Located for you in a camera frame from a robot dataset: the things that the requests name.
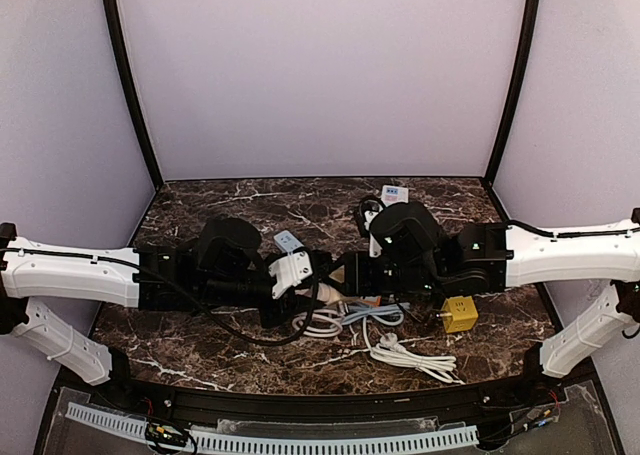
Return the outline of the black front rail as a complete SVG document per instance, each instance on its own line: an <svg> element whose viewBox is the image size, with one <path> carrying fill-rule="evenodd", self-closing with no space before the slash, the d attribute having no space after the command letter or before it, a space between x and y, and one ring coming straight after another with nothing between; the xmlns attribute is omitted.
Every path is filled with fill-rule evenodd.
<svg viewBox="0 0 640 455"><path fill-rule="evenodd" d="M538 379L516 376L453 388L371 395L250 395L134 380L116 353L115 379L97 388L118 408L151 410L168 420L213 424L221 419L293 423L373 422L436 417L492 424L518 409L552 400Z"/></svg>

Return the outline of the long white power strip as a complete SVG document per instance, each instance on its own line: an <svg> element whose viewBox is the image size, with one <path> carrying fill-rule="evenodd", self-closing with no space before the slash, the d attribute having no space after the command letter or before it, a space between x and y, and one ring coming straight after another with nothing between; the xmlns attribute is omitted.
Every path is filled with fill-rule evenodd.
<svg viewBox="0 0 640 455"><path fill-rule="evenodd" d="M395 203L407 203L409 201L409 189L399 186L384 185L382 187L380 199L385 206Z"/></svg>

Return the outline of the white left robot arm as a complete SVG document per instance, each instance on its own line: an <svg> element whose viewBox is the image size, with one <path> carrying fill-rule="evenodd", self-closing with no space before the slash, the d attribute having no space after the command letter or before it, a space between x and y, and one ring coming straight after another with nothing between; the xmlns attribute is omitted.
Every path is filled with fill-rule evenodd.
<svg viewBox="0 0 640 455"><path fill-rule="evenodd" d="M250 223L211 220L180 245L81 249L30 241L15 224L1 226L1 331L21 338L48 360L92 386L130 378L128 357L80 334L44 298L93 300L143 311L256 308L263 327L298 311L296 291L319 290L310 251L302 246L261 257Z"/></svg>

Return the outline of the orange plug adapter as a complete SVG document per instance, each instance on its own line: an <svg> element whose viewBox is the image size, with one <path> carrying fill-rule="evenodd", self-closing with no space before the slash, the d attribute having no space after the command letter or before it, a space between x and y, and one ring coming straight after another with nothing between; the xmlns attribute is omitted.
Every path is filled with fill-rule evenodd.
<svg viewBox="0 0 640 455"><path fill-rule="evenodd" d="M382 299L380 297L365 297L357 299L356 302L364 306L379 307L382 304Z"/></svg>

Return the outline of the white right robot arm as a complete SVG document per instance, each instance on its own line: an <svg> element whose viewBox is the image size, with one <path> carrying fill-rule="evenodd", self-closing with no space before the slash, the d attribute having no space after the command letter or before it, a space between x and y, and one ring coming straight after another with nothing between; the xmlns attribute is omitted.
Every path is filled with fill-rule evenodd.
<svg viewBox="0 0 640 455"><path fill-rule="evenodd" d="M606 281L596 300L528 353L529 371L562 378L639 320L639 213L608 225L548 228L517 220L468 223L448 234L419 203L374 214L376 256L347 252L323 269L346 296L500 293L551 281Z"/></svg>

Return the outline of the small blue-white power strip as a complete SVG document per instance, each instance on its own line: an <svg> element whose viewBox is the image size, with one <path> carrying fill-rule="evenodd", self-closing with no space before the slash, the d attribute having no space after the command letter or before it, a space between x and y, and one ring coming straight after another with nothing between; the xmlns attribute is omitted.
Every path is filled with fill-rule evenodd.
<svg viewBox="0 0 640 455"><path fill-rule="evenodd" d="M274 236L276 246L286 254L296 252L303 247L303 243L289 230L283 230Z"/></svg>

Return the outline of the yellow cube socket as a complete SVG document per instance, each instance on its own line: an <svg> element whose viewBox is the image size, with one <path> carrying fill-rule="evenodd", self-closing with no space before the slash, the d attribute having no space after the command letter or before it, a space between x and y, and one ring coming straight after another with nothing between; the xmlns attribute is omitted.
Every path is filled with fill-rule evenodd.
<svg viewBox="0 0 640 455"><path fill-rule="evenodd" d="M440 318L447 334L471 330L478 320L473 298L471 296L447 298L440 309Z"/></svg>

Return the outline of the beige cube socket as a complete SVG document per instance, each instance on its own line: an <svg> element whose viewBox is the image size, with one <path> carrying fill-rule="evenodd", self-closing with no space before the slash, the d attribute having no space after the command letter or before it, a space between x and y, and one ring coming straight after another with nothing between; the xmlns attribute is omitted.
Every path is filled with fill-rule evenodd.
<svg viewBox="0 0 640 455"><path fill-rule="evenodd" d="M331 284L339 291L344 289L345 283L345 267L339 267L329 274Z"/></svg>

